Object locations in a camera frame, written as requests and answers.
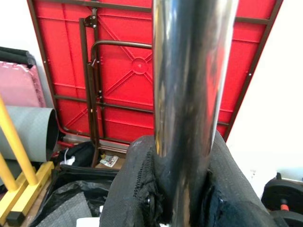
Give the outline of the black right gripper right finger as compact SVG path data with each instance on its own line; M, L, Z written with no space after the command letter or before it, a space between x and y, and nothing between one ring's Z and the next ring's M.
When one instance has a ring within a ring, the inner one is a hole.
M216 132L203 190L203 227L276 227L251 184Z

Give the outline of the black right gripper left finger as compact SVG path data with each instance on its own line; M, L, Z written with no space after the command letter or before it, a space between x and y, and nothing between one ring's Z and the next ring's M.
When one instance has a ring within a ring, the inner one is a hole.
M159 227L171 223L172 211L155 175L154 154L153 136L139 137L130 144L110 186L100 215L101 227Z

